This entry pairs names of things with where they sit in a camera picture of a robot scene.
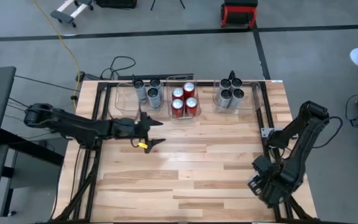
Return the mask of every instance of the clear plastic tray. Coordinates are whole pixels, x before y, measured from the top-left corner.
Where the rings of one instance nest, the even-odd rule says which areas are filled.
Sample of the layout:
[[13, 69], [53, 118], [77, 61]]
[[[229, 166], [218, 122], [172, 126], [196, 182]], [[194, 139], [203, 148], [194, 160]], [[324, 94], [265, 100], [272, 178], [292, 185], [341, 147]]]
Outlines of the clear plastic tray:
[[249, 114], [255, 112], [263, 106], [263, 96], [258, 82], [243, 82], [241, 90], [244, 92], [244, 97], [241, 102], [235, 107], [223, 108], [218, 105], [217, 95], [220, 94], [219, 89], [220, 80], [214, 81], [212, 94], [212, 107], [215, 113], [226, 114]]
[[[166, 82], [165, 82], [165, 89], [167, 90], [166, 95], [167, 95], [167, 107], [168, 107], [168, 115], [171, 118], [171, 122], [174, 124], [183, 124], [183, 123], [193, 123], [196, 122], [198, 119], [198, 116], [201, 114], [201, 106], [200, 106], [200, 101], [198, 98], [198, 88], [197, 88], [197, 80], [193, 79], [193, 75], [179, 75], [179, 76], [174, 76], [174, 77], [168, 77]], [[175, 88], [183, 88], [183, 85], [185, 83], [192, 83], [194, 84], [195, 87], [195, 96], [194, 98], [197, 99], [197, 112], [196, 115], [189, 115], [186, 110], [184, 112], [183, 117], [181, 118], [177, 118], [175, 117], [175, 115], [172, 114], [172, 91]]]
[[[149, 101], [146, 103], [139, 103], [139, 99], [136, 95], [133, 83], [118, 83], [116, 87], [116, 108], [121, 111], [122, 114], [128, 116], [136, 116], [139, 111], [139, 107], [143, 112], [147, 112], [148, 115], [160, 115], [163, 112], [164, 104], [164, 82], [162, 84], [162, 102], [158, 109], [153, 109], [150, 106]], [[150, 83], [144, 83], [146, 91], [150, 89]]]

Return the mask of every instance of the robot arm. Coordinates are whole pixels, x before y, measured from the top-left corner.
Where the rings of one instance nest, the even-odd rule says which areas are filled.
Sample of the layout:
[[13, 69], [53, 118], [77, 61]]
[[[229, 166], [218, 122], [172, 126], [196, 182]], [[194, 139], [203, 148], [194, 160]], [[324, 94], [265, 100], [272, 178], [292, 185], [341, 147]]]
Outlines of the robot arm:
[[149, 140], [147, 134], [151, 126], [162, 125], [161, 122], [140, 112], [140, 121], [133, 119], [91, 120], [53, 108], [48, 104], [34, 104], [26, 110], [24, 123], [31, 128], [49, 128], [62, 136], [71, 136], [82, 148], [97, 150], [101, 140], [106, 139], [144, 139], [145, 153], [149, 153], [154, 145], [165, 139]]
[[257, 175], [248, 183], [255, 195], [259, 196], [269, 208], [288, 200], [302, 184], [305, 162], [320, 132], [329, 123], [327, 109], [307, 101], [302, 104], [299, 115], [282, 131], [271, 131], [266, 146], [285, 149], [292, 136], [299, 138], [286, 159], [277, 158], [275, 162], [259, 156], [252, 163]]

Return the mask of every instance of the yellow tag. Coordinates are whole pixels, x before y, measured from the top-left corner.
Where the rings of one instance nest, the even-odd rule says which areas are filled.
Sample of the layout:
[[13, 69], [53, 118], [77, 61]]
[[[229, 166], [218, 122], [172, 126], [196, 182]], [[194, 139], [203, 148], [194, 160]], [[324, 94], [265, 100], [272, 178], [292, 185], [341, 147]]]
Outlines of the yellow tag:
[[142, 148], [147, 149], [147, 145], [144, 144], [144, 143], [139, 142], [137, 145], [140, 146], [140, 147], [142, 147]]

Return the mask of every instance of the gray floor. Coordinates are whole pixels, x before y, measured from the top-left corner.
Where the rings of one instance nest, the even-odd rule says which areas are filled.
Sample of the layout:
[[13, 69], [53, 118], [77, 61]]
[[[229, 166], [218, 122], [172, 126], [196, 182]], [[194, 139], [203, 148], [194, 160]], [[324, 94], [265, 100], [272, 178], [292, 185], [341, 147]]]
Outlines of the gray floor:
[[[136, 9], [101, 9], [95, 6], [76, 19], [77, 29], [53, 23], [65, 35], [155, 30], [218, 29], [222, 0], [139, 1]], [[39, 0], [49, 14], [61, 0]], [[350, 0], [260, 0], [259, 27], [357, 25], [358, 1]], [[54, 35], [53, 29], [31, 1], [0, 0], [0, 37]], [[331, 115], [344, 119], [344, 105], [358, 93], [358, 67], [349, 52], [358, 47], [358, 30], [260, 33], [272, 79], [283, 80], [293, 116], [302, 102], [313, 100], [327, 107]], [[252, 33], [169, 35], [155, 37], [118, 37], [66, 40], [80, 68], [99, 75], [118, 55], [136, 60], [136, 66], [121, 75], [194, 73], [199, 79], [218, 79], [235, 70], [244, 79], [263, 79]], [[117, 68], [130, 62], [120, 60]], [[17, 67], [17, 75], [73, 88], [76, 68], [57, 40], [0, 42], [0, 66]], [[70, 90], [16, 78], [11, 97], [24, 103], [50, 103], [73, 111]], [[349, 107], [351, 116], [358, 108]], [[23, 118], [21, 111], [9, 108], [9, 116]], [[335, 121], [326, 128], [319, 142], [332, 135]], [[2, 126], [29, 137], [46, 133], [25, 127], [16, 119], [6, 118]], [[55, 138], [49, 134], [40, 138]], [[64, 154], [65, 142], [55, 140], [56, 151]], [[38, 178], [32, 187], [15, 190], [11, 208], [14, 217], [0, 223], [46, 221], [55, 194], [58, 170], [25, 155], [18, 155], [17, 186]], [[307, 163], [311, 191], [318, 216], [322, 220], [358, 223], [358, 128], [345, 121], [330, 145], [314, 150]]]

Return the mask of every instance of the soda can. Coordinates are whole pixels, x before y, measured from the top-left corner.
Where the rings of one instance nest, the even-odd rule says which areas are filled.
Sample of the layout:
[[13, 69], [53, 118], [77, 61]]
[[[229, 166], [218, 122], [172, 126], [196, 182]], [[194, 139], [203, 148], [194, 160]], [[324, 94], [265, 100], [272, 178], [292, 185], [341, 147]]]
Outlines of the soda can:
[[183, 85], [183, 94], [185, 96], [185, 100], [194, 97], [195, 95], [195, 86], [192, 83], [185, 83]]
[[233, 94], [231, 96], [229, 107], [233, 108], [233, 109], [238, 109], [238, 107], [241, 104], [241, 101], [242, 101], [243, 97], [244, 97], [244, 91], [239, 90], [239, 89], [234, 90]]
[[185, 107], [183, 105], [183, 101], [181, 99], [175, 99], [172, 101], [172, 115], [176, 118], [183, 117], [183, 112], [185, 111]]
[[217, 102], [219, 100], [219, 98], [221, 97], [220, 94], [221, 94], [222, 90], [230, 90], [230, 87], [231, 87], [230, 80], [228, 80], [227, 78], [222, 79], [219, 82], [219, 89], [215, 96], [215, 102]]
[[162, 84], [161, 81], [158, 78], [152, 78], [150, 80], [150, 86], [152, 88], [156, 88], [158, 90], [158, 93], [160, 95], [160, 97], [162, 98]]
[[222, 108], [227, 108], [230, 103], [231, 95], [232, 94], [229, 90], [223, 90], [219, 95], [219, 99], [216, 104]]
[[188, 116], [197, 116], [197, 100], [190, 97], [186, 100], [186, 112]]
[[136, 80], [134, 82], [135, 92], [139, 102], [146, 103], [147, 102], [147, 94], [146, 94], [146, 87], [142, 80]]
[[150, 106], [153, 109], [159, 109], [161, 106], [161, 98], [158, 94], [158, 90], [156, 88], [150, 88], [147, 91], [147, 96], [149, 98]]
[[175, 88], [173, 89], [172, 91], [172, 100], [174, 99], [181, 99], [182, 102], [183, 102], [183, 99], [184, 96], [183, 96], [183, 89], [182, 88]]
[[241, 81], [241, 79], [239, 79], [239, 78], [233, 78], [233, 79], [231, 80], [230, 91], [233, 92], [233, 91], [236, 90], [236, 89], [240, 89], [241, 86], [242, 86], [242, 81]]

